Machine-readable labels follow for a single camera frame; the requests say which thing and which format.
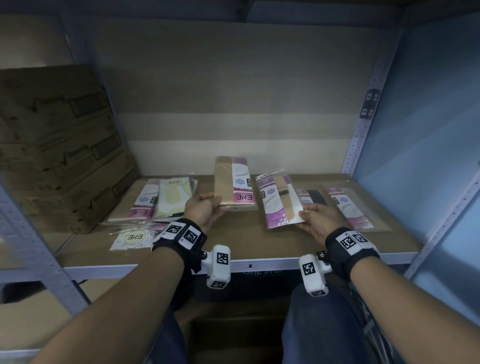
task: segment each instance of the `forearm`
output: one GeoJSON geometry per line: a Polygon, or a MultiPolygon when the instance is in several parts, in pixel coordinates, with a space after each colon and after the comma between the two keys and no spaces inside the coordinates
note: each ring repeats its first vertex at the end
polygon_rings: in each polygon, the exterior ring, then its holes
{"type": "Polygon", "coordinates": [[[480,362],[480,330],[463,316],[368,257],[351,280],[408,364],[480,362]]]}
{"type": "Polygon", "coordinates": [[[139,363],[160,327],[183,268],[173,250],[154,250],[78,314],[32,363],[139,363]]]}

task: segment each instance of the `cardboard box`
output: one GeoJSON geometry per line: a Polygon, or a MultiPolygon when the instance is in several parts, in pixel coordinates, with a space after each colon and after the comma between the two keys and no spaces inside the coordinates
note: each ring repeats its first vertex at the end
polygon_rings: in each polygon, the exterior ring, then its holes
{"type": "Polygon", "coordinates": [[[0,71],[0,143],[30,143],[110,112],[86,66],[0,71]]]}
{"type": "Polygon", "coordinates": [[[0,171],[14,193],[61,194],[122,150],[112,116],[107,113],[30,145],[1,144],[0,171]]]}
{"type": "Polygon", "coordinates": [[[52,231],[87,233],[120,201],[137,179],[131,155],[122,151],[81,183],[58,196],[18,196],[28,215],[52,231]]]}

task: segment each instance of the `person's right hand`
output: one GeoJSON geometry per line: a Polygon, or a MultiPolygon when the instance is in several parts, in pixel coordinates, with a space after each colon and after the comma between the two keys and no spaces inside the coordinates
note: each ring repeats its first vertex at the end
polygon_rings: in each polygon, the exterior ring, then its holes
{"type": "Polygon", "coordinates": [[[327,236],[348,223],[336,208],[321,204],[303,205],[299,215],[305,222],[296,224],[300,229],[313,235],[321,245],[325,245],[327,236]]]}

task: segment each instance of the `black wristband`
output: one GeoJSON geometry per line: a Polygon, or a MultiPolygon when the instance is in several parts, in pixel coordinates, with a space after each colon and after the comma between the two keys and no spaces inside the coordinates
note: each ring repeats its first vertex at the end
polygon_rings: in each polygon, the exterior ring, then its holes
{"type": "Polygon", "coordinates": [[[159,247],[174,250],[180,255],[185,265],[183,274],[191,274],[190,270],[198,273],[202,270],[202,248],[207,236],[202,229],[187,218],[180,218],[171,222],[159,235],[152,247],[152,251],[159,247]]]}
{"type": "Polygon", "coordinates": [[[338,228],[325,239],[326,258],[341,279],[350,282],[353,266],[368,256],[380,258],[377,248],[358,231],[338,228]]]}

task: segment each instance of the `blue pants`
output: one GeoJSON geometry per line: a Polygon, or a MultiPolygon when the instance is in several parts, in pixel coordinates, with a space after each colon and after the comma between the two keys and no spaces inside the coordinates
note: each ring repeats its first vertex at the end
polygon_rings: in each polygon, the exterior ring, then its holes
{"type": "MultiPolygon", "coordinates": [[[[303,285],[292,293],[282,333],[283,364],[368,364],[363,329],[345,295],[329,284],[329,294],[311,297],[303,285]]],[[[147,364],[187,364],[186,345],[168,311],[147,364]]]]}

